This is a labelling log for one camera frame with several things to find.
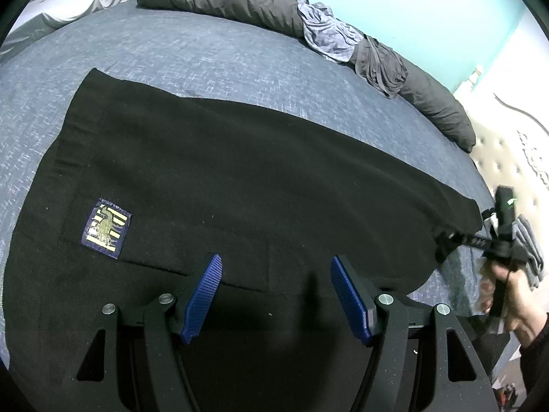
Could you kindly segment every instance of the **teal wall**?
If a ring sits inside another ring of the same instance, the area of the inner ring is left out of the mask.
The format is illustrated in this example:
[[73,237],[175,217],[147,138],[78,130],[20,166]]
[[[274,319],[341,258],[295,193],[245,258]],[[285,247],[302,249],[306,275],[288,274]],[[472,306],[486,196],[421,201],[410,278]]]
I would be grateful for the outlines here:
[[487,70],[525,11],[521,0],[310,0],[391,46],[454,91]]

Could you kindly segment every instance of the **gray pillow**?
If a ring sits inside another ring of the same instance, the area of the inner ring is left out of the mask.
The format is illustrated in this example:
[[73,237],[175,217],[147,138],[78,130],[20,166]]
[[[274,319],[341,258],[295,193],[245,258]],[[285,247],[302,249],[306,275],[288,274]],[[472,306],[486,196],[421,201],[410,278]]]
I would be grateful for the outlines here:
[[402,58],[408,77],[399,94],[429,119],[449,140],[471,153],[477,139],[463,106],[434,77]]

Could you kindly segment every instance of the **wall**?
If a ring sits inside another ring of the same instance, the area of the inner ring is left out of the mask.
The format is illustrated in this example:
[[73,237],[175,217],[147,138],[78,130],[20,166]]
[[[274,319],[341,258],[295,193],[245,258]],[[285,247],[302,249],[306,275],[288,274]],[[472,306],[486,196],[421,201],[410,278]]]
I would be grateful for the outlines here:
[[495,93],[506,104],[528,112],[549,129],[548,88],[549,41],[526,10],[474,93]]
[[525,6],[521,0],[310,0],[432,74],[452,92],[477,64],[488,69]]

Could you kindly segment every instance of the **white sheet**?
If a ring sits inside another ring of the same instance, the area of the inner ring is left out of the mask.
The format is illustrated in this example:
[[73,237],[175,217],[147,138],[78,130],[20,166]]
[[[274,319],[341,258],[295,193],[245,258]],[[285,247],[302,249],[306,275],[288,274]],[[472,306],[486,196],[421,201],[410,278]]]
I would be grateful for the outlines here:
[[0,46],[0,66],[30,44],[82,17],[127,0],[34,0]]

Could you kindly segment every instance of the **gray folded clothes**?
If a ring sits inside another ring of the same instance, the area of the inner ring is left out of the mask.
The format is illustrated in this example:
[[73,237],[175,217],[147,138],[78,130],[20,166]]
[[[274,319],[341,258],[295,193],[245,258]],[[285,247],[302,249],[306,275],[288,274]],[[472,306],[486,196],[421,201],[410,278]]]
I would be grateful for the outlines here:
[[337,62],[348,62],[362,34],[350,24],[336,19],[330,6],[297,0],[303,20],[305,40],[317,53]]
[[408,77],[402,56],[366,34],[356,45],[350,62],[358,76],[389,99],[402,89]]

